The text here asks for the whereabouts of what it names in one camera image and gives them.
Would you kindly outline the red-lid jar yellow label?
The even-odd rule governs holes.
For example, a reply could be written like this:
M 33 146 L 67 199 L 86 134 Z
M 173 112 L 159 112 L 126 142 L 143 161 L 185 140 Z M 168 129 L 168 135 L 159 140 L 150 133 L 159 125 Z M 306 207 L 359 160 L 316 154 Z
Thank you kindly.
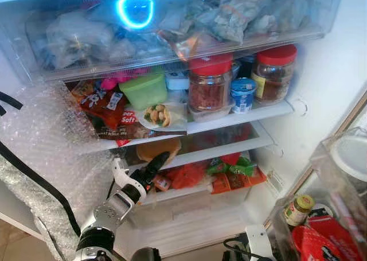
M 296 57 L 297 48 L 293 44 L 265 49 L 256 54 L 251 78 L 256 82 L 255 100 L 260 106 L 273 106 L 286 98 Z

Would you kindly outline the green and orange packets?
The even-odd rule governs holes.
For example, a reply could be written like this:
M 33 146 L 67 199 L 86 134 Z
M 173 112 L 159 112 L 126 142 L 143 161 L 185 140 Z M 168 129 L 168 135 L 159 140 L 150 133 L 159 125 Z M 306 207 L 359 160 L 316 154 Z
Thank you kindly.
M 260 170 L 249 151 L 214 158 L 206 172 L 213 179 L 211 194 L 250 188 L 267 180 L 267 175 Z

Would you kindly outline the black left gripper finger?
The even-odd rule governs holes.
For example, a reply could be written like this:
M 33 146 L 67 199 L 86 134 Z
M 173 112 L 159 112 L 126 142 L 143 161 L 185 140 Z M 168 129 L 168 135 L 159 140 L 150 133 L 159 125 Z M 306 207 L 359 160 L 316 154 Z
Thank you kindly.
M 160 153 L 153 158 L 146 166 L 145 171 L 159 171 L 163 166 L 166 165 L 170 158 L 170 151 Z
M 153 178 L 167 164 L 170 154 L 158 154 L 150 161 L 150 177 Z

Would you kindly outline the white crisper drawer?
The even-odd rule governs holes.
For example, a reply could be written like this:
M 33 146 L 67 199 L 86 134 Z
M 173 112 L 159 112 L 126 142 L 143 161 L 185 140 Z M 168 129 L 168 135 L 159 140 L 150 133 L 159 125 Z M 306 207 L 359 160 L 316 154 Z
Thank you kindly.
M 117 231 L 114 248 L 124 258 L 143 247 L 157 248 L 169 258 L 245 232 L 264 224 L 277 198 L 268 184 L 211 194 L 191 189 L 181 196 L 157 193 L 132 209 Z

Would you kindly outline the grey frozen food bag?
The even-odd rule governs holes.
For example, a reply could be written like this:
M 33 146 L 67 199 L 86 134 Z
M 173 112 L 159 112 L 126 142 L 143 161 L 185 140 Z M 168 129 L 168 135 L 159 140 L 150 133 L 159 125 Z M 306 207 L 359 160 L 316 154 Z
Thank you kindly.
M 115 43 L 114 30 L 106 23 L 87 19 L 82 11 L 59 15 L 45 30 L 52 65 L 63 69 L 77 61 L 107 61 Z

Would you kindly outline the white tub with blue label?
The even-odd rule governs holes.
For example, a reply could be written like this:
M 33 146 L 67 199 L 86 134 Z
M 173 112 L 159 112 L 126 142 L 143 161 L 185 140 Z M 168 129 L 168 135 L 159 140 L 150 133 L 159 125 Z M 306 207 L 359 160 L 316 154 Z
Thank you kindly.
M 169 91 L 180 91 L 189 89 L 189 77 L 186 72 L 167 72 L 165 82 Z

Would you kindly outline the orange-tinted frozen bag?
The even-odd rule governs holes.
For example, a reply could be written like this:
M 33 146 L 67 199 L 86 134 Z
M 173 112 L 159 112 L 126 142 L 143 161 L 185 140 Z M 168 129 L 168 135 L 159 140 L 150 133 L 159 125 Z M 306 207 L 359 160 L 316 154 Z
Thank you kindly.
M 217 37 L 205 29 L 194 29 L 186 34 L 158 30 L 157 34 L 170 45 L 173 53 L 181 61 L 189 61 L 194 57 L 204 56 L 216 49 L 220 43 Z

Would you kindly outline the soft bread package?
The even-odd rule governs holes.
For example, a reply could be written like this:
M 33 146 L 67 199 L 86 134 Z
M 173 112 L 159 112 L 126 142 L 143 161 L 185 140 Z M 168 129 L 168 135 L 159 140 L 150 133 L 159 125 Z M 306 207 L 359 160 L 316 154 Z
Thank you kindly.
M 134 139 L 187 134 L 186 131 L 155 131 L 147 129 L 147 127 L 138 121 L 134 114 L 135 112 L 132 110 L 132 107 L 126 106 L 119 125 L 111 129 L 104 124 L 102 118 L 89 114 L 89 112 L 86 113 L 89 121 L 95 128 L 97 137 L 103 140 L 115 141 L 118 146 L 123 146 Z

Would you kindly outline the red snack bag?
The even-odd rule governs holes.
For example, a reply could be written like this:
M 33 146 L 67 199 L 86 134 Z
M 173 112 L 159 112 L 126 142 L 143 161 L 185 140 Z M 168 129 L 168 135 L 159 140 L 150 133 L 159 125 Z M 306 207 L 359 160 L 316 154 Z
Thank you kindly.
M 71 94 L 83 111 L 102 119 L 106 127 L 117 129 L 128 99 L 117 88 L 103 89 L 101 83 L 101 80 L 80 81 Z

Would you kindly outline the white-lid round tub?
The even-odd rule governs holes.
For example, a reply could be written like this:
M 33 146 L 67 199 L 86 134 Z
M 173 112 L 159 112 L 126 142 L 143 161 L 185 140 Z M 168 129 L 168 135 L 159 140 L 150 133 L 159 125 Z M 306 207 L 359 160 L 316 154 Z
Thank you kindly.
M 367 182 L 367 137 L 344 135 L 330 146 L 330 155 L 346 174 Z

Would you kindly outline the red-lid jar of chili flakes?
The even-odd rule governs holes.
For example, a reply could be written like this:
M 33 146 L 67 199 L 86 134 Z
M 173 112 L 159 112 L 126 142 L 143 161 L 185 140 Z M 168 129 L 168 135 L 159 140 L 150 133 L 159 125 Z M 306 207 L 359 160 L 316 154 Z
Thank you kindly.
M 189 100 L 193 111 L 218 111 L 229 103 L 233 54 L 197 57 L 189 65 Z

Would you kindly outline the frozen dumpling bag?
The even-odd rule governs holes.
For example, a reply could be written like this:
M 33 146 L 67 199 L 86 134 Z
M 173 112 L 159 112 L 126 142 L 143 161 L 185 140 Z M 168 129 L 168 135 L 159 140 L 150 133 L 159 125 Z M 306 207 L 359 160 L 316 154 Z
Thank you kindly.
M 218 7 L 213 19 L 213 33 L 225 40 L 241 44 L 244 31 L 252 20 L 270 4 L 270 0 L 230 0 Z

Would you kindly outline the peach plastic container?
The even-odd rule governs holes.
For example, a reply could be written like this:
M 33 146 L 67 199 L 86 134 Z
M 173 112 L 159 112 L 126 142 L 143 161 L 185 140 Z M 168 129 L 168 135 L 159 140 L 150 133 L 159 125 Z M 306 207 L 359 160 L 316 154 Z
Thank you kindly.
M 152 141 L 149 143 L 138 144 L 136 146 L 137 158 L 141 161 L 150 162 L 158 154 L 165 153 L 168 151 L 170 153 L 169 158 L 165 162 L 165 166 L 170 164 L 175 158 L 176 154 L 181 150 L 181 140 L 178 138 L 170 138 L 160 141 Z

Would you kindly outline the clear bubble wrap sheet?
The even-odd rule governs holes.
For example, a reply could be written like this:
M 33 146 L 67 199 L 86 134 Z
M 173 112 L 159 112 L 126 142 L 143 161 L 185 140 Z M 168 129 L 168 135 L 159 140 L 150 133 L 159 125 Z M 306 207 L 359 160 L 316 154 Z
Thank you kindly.
M 62 83 L 9 92 L 0 116 L 0 181 L 26 204 L 58 261 L 72 261 L 83 224 L 112 185 L 113 155 L 84 153 L 95 131 Z

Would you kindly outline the clear flat food box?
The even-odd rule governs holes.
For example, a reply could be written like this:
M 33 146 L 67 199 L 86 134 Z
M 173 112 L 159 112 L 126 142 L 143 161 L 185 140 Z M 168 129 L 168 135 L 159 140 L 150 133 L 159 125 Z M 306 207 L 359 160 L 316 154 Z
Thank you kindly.
M 226 104 L 220 109 L 210 111 L 197 111 L 189 104 L 187 104 L 186 106 L 191 122 L 207 122 L 223 118 L 231 113 L 232 107 L 233 104 Z

